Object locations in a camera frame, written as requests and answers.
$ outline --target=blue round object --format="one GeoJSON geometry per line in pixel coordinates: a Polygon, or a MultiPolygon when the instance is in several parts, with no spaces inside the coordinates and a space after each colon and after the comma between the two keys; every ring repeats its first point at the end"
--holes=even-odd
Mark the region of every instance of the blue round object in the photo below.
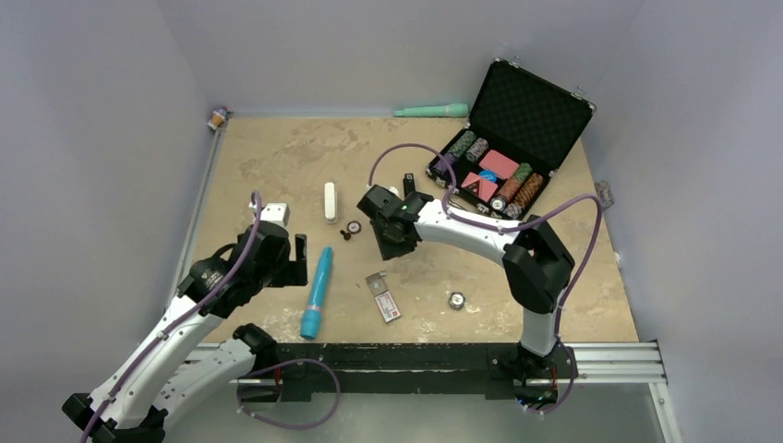
{"type": "Polygon", "coordinates": [[[492,171],[482,171],[482,172],[478,173],[478,176],[481,177],[481,178],[486,178],[487,180],[489,180],[492,183],[495,183],[496,181],[498,181],[498,176],[495,175],[495,173],[493,173],[492,171]]]}

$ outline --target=white label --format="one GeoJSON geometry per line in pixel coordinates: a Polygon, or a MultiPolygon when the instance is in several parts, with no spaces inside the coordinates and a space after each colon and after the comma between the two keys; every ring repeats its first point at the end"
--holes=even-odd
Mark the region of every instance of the white label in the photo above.
{"type": "Polygon", "coordinates": [[[394,303],[394,299],[392,298],[392,293],[389,291],[386,291],[381,295],[376,295],[375,303],[378,304],[378,309],[380,309],[380,313],[383,315],[383,319],[386,320],[386,323],[403,316],[400,314],[400,309],[397,308],[397,304],[394,303]]]}

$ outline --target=black case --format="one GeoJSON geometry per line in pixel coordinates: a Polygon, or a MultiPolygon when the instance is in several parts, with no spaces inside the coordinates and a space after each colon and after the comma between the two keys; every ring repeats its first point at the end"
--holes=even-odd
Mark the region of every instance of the black case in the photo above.
{"type": "MultiPolygon", "coordinates": [[[[476,162],[463,155],[452,166],[460,185],[468,173],[479,174],[481,160],[491,150],[496,150],[515,162],[529,163],[533,172],[544,177],[544,184],[519,219],[529,211],[549,185],[549,180],[562,165],[574,143],[590,122],[596,107],[577,94],[572,94],[540,78],[517,64],[496,58],[489,66],[487,76],[478,92],[476,102],[468,116],[468,123],[440,152],[445,154],[462,134],[470,129],[477,137],[484,138],[489,149],[476,162]]],[[[451,178],[432,171],[438,158],[425,168],[427,175],[446,187],[451,178]]],[[[505,180],[498,179],[498,190],[505,180]]],[[[494,210],[482,199],[470,192],[459,196],[476,205],[476,208],[495,218],[509,219],[501,211],[494,210]]]]}

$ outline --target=blue cylindrical tube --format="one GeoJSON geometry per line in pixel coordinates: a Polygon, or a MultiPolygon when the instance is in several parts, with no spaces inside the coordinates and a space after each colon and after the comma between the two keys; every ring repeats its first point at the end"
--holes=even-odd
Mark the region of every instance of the blue cylindrical tube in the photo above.
{"type": "Polygon", "coordinates": [[[316,276],[310,288],[310,298],[307,299],[305,314],[302,316],[302,328],[299,331],[299,335],[303,339],[315,340],[318,336],[320,309],[323,306],[323,299],[326,298],[326,287],[329,284],[333,255],[330,246],[324,247],[323,252],[320,253],[316,276]]]}

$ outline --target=case lid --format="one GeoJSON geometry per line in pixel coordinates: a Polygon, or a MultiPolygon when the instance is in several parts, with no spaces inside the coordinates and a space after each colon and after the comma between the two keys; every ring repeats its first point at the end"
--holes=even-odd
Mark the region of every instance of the case lid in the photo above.
{"type": "Polygon", "coordinates": [[[478,92],[468,120],[558,169],[582,135],[595,105],[495,59],[478,92]]]}

